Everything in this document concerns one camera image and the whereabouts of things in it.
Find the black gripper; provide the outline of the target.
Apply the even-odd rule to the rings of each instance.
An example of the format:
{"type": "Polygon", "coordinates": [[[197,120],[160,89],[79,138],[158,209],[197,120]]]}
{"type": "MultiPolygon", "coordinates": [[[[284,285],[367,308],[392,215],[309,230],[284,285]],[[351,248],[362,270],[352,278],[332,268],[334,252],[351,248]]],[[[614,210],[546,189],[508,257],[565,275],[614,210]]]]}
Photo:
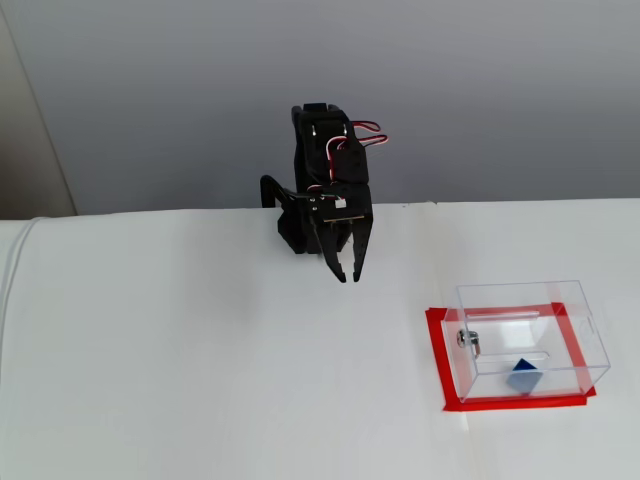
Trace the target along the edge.
{"type": "Polygon", "coordinates": [[[359,225],[373,217],[370,188],[366,184],[334,182],[313,189],[313,230],[322,256],[335,277],[346,282],[338,252],[352,233],[353,281],[361,278],[371,235],[370,225],[359,225]]]}

